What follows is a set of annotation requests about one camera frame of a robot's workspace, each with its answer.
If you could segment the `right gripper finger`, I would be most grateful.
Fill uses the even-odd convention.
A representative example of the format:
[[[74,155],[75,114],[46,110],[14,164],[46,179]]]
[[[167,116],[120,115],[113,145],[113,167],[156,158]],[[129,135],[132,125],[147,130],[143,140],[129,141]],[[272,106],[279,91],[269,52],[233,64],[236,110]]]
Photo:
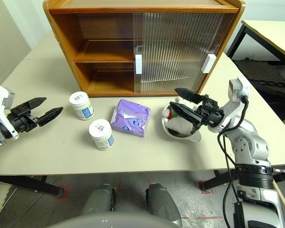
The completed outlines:
[[[183,98],[189,102],[193,102],[195,104],[199,104],[204,99],[203,95],[199,95],[199,94],[197,94],[197,93],[195,93],[189,89],[186,89],[186,88],[175,88],[174,90],[181,98]]]
[[[195,128],[201,127],[203,117],[200,114],[196,113],[184,104],[170,102],[170,106],[177,115],[192,123]]]

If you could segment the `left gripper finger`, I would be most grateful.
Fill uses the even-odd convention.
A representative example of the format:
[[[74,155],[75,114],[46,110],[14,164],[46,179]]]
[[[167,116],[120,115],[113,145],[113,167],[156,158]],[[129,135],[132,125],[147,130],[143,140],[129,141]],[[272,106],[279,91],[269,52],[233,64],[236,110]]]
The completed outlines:
[[[62,110],[63,110],[63,107],[57,107],[57,108],[53,108],[49,110],[43,116],[38,118],[37,124],[39,126],[44,126],[48,124],[49,122],[54,120],[57,116],[59,116]]]
[[[46,97],[36,97],[27,101],[29,109],[33,110],[39,107],[46,99],[47,99]]]

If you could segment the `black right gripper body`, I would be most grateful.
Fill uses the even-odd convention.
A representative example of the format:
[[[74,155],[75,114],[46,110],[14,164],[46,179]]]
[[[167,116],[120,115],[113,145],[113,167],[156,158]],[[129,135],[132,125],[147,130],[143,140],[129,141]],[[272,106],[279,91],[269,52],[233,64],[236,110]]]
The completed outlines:
[[[197,113],[202,116],[201,125],[216,127],[224,117],[223,110],[218,106],[217,101],[202,95],[202,104],[198,106]]]

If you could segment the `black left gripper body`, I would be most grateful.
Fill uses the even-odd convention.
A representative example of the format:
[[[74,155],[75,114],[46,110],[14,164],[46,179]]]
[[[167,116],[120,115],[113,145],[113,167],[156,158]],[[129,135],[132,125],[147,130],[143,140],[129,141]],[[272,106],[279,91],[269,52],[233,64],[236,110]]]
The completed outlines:
[[[29,132],[39,126],[38,117],[31,115],[28,103],[22,103],[10,110],[7,119],[18,133]]]

